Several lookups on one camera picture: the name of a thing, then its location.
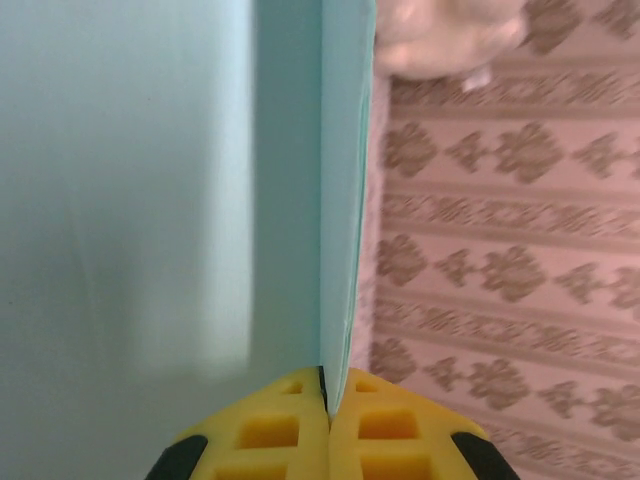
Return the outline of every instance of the damask pattern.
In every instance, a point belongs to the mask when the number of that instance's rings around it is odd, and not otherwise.
[[[397,168],[408,178],[426,168],[440,150],[432,135],[416,122],[407,123],[398,131],[392,129],[388,135],[386,167]],[[632,152],[620,149],[615,132],[596,138],[569,155],[563,151],[554,133],[541,122],[530,122],[500,134],[495,149],[484,145],[483,137],[482,131],[475,131],[442,150],[468,173],[477,172],[484,159],[495,159],[495,172],[513,175],[516,182],[525,185],[549,174],[567,156],[600,179],[610,177],[612,168],[618,163],[627,162],[634,168],[631,177],[640,181],[640,148]]]
[[[479,275],[482,278],[481,288],[498,293],[508,303],[520,302],[548,283],[560,286],[569,298],[583,305],[591,302],[594,292],[605,290],[611,297],[611,307],[628,310],[632,318],[640,322],[639,267],[619,267],[612,272],[615,279],[605,282],[596,278],[597,264],[591,262],[551,279],[525,245],[489,252],[483,265],[476,265],[470,260],[470,255],[469,249],[458,250],[432,262],[431,266],[458,288],[467,285],[470,275]],[[394,285],[407,285],[428,267],[424,254],[410,235],[403,233],[381,240],[378,274],[388,277]]]
[[[533,394],[525,376],[509,359],[475,363],[473,372],[468,375],[457,369],[456,362],[456,357],[447,357],[423,367],[422,371],[447,391],[452,391],[457,382],[466,382],[469,395],[484,399],[492,410],[505,410]],[[592,401],[577,394],[577,387],[576,382],[568,381],[540,390],[536,395],[562,418],[571,418],[572,410],[581,406],[591,410],[590,421],[593,424],[611,428],[612,435],[619,440],[633,442],[640,439],[640,421],[637,418],[640,411],[639,385],[599,388]]]
[[[487,87],[394,80],[374,371],[522,478],[640,478],[640,18],[530,0]]]
[[[589,399],[572,380],[536,391],[515,362],[504,357],[475,362],[470,371],[465,372],[458,367],[458,358],[454,356],[419,368],[409,349],[394,337],[374,343],[373,352],[372,370],[393,383],[402,382],[419,370],[446,392],[464,386],[470,397],[484,402],[493,411],[506,411],[523,399],[534,397],[563,419],[572,418],[575,409],[586,409],[590,413],[589,421],[607,429],[617,440],[632,443],[640,439],[640,385],[637,383],[597,388]]]
[[[590,3],[529,0],[525,11],[529,17],[530,34],[523,48],[530,48],[538,56],[548,55],[589,23],[620,41],[636,35],[636,25],[640,21],[637,0],[590,0]]]
[[[607,8],[595,15],[593,20],[612,35],[621,40],[629,40],[637,33],[640,4],[637,0],[614,0]]]
[[[531,32],[523,45],[529,45],[537,55],[552,52],[583,22],[571,0],[532,0],[525,11]]]
[[[596,275],[598,265],[585,263],[561,275],[555,281],[582,304],[591,303],[594,292],[608,290],[611,305],[620,310],[631,310],[633,318],[640,322],[640,267],[622,267],[615,271],[616,279],[610,283]]]

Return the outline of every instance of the wall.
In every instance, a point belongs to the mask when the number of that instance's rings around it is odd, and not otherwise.
[[[487,88],[394,82],[372,370],[523,479],[636,479],[640,10],[528,11]]]
[[[318,364],[321,5],[1,10],[0,477],[143,478]]]
[[[368,370],[371,363],[376,267],[380,240],[382,196],[384,194],[384,140],[389,121],[388,77],[374,76],[367,148],[365,212],[358,266],[358,302],[356,305],[351,345],[350,366]]]

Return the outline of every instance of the stripe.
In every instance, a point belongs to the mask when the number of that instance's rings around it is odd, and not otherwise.
[[[625,382],[635,382],[640,376],[640,369],[622,365],[607,365],[593,360],[577,360],[571,357],[550,354],[549,352],[534,352],[524,348],[509,347],[509,344],[498,344],[463,338],[446,334],[438,334],[423,330],[415,330],[394,326],[387,322],[377,321],[374,326],[376,333],[392,335],[413,341],[433,341],[438,345],[451,345],[453,347],[472,349],[490,355],[500,355],[513,359],[520,359],[536,364],[543,364],[554,368],[577,370],[582,373],[595,373],[609,378],[616,378]]]
[[[551,234],[530,231],[499,229],[488,227],[457,227],[443,224],[424,224],[410,221],[382,220],[382,229],[390,232],[416,233],[419,235],[438,235],[443,237],[462,237],[487,242],[522,243],[546,247],[570,248],[614,254],[640,254],[640,243],[623,242],[611,239],[567,238]]]
[[[529,476],[522,475],[520,472],[523,469],[531,471],[532,473],[543,475],[543,480],[553,480],[553,479],[562,479],[562,480],[588,480],[592,478],[594,480],[602,480],[601,478],[593,477],[593,476],[585,476],[584,473],[575,473],[571,471],[567,471],[566,469],[561,468],[553,468],[547,465],[544,462],[534,462],[531,460],[526,460],[520,458],[514,454],[504,454],[505,458],[509,461],[512,467],[518,472],[518,475],[521,475],[521,480],[530,480]]]
[[[392,105],[390,115],[406,120],[635,120],[640,117],[640,106],[622,107],[419,107]]]
[[[549,310],[507,305],[493,302],[484,302],[459,296],[442,295],[429,291],[410,290],[408,288],[395,288],[386,285],[378,286],[379,298],[399,298],[412,300],[418,303],[434,303],[445,307],[469,310],[477,313],[487,313],[511,318],[526,318],[530,321],[545,323],[548,325],[564,325],[574,328],[588,328],[602,333],[615,335],[638,335],[638,324],[616,323],[612,325],[609,318],[589,317],[585,315],[553,312]]]
[[[517,200],[531,199],[542,202],[585,202],[589,204],[608,203],[637,208],[640,205],[640,193],[602,192],[578,189],[523,188],[502,185],[469,185],[431,181],[398,180],[389,178],[385,192],[411,194],[451,194],[475,195],[483,197],[510,197]]]

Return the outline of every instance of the floral motif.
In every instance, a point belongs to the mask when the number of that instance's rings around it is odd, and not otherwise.
[[[538,392],[538,396],[545,400],[551,409],[564,419],[571,418],[571,410],[577,405],[583,405],[584,400],[575,393],[578,384],[568,381],[554,385]]]
[[[397,338],[373,342],[371,347],[371,372],[391,383],[400,383],[417,370],[418,366]]]
[[[614,294],[611,305],[621,310],[631,310],[633,318],[640,321],[640,268],[622,267],[616,273],[618,279],[609,285]]]
[[[427,268],[427,260],[416,243],[406,234],[393,240],[382,240],[378,247],[378,275],[388,276],[397,286],[403,286]]]
[[[398,169],[404,177],[414,177],[438,154],[429,133],[416,122],[391,130],[387,136],[385,166]]]
[[[451,392],[454,383],[464,379],[464,375],[456,371],[456,361],[455,357],[444,358],[433,365],[427,365],[422,371],[430,375],[445,391]]]
[[[455,159],[468,172],[477,172],[478,160],[491,153],[480,144],[481,139],[482,132],[473,132],[455,145],[447,148],[444,153]]]
[[[640,439],[640,386],[625,385],[620,390],[600,388],[598,399],[590,405],[596,425],[611,427],[612,433],[625,442]]]
[[[566,288],[571,296],[585,305],[591,302],[593,291],[605,287],[604,283],[594,276],[597,268],[596,263],[586,263],[557,277],[555,282]]]
[[[455,286],[464,287],[467,274],[476,271],[476,268],[469,264],[468,257],[469,250],[465,248],[452,253],[444,260],[440,260],[435,264],[435,267]]]
[[[546,282],[546,275],[526,247],[516,245],[505,253],[487,254],[487,265],[480,272],[483,288],[495,292],[507,302],[519,302]]]
[[[616,150],[617,140],[616,133],[609,133],[592,141],[572,156],[598,178],[608,178],[611,176],[611,166],[629,157],[628,153]]]
[[[614,0],[593,21],[616,37],[629,40],[636,34],[635,26],[640,21],[640,4],[637,0]]]
[[[495,151],[500,160],[496,171],[515,173],[520,183],[535,182],[564,155],[551,132],[537,122],[528,123],[520,131],[505,132],[500,140],[502,144]]]
[[[531,32],[524,45],[530,45],[537,55],[551,53],[582,23],[580,12],[570,0],[530,0],[525,10]]]
[[[473,385],[469,393],[475,398],[486,398],[494,410],[504,410],[529,395],[523,376],[504,358],[491,364],[475,363],[474,372],[467,377]]]

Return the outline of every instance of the white fabric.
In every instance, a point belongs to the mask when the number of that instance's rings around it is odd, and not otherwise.
[[[464,74],[524,40],[523,0],[379,0],[376,72]]]

